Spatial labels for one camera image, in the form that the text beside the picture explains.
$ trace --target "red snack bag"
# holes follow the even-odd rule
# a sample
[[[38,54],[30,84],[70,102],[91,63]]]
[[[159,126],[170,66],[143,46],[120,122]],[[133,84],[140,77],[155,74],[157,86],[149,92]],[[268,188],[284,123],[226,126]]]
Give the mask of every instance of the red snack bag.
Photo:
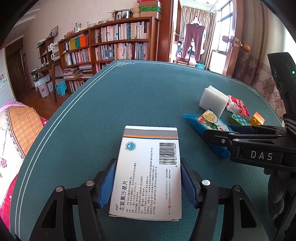
[[[226,109],[232,113],[237,113],[240,116],[247,116],[250,117],[250,114],[245,107],[244,103],[233,96],[228,95],[229,100],[226,105]]]

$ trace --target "screw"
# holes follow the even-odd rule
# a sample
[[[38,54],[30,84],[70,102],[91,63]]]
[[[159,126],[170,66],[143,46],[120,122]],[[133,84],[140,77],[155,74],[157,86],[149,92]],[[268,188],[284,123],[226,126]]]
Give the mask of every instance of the screw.
[[[238,186],[238,185],[235,185],[234,187],[233,187],[233,189],[235,190],[235,191],[237,191],[237,192],[240,192],[240,190],[242,189],[240,186]]]
[[[89,180],[85,183],[88,187],[91,187],[94,184],[93,180]]]
[[[211,182],[209,180],[202,180],[202,184],[205,186],[209,186]]]
[[[63,191],[63,187],[59,186],[56,188],[56,192],[61,192],[61,191]]]

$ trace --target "orange toy block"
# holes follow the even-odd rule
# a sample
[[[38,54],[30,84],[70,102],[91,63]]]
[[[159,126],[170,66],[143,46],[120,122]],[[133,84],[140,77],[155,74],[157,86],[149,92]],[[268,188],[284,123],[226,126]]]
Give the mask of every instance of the orange toy block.
[[[258,112],[256,112],[252,119],[249,121],[249,124],[252,126],[257,126],[257,125],[263,125],[264,124],[264,119],[261,115],[259,115]]]

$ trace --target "door handle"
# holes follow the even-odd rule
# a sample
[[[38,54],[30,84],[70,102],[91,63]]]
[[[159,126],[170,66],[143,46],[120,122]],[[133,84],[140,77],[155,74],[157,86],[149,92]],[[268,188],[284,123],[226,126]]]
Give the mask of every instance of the door handle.
[[[249,53],[251,50],[251,47],[249,45],[241,43],[241,41],[235,37],[233,37],[232,39],[229,39],[228,36],[222,36],[222,41],[225,43],[230,42],[235,47],[241,47],[243,51],[247,53]]]

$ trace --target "blue snack bag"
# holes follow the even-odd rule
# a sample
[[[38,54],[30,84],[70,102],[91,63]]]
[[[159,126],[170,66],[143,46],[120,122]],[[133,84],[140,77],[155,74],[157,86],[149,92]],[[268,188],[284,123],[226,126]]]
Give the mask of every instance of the blue snack bag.
[[[233,131],[210,110],[207,110],[205,113],[199,115],[183,114],[183,116],[202,137],[204,131],[207,129]],[[230,152],[226,147],[213,144],[209,145],[221,159],[230,157]]]

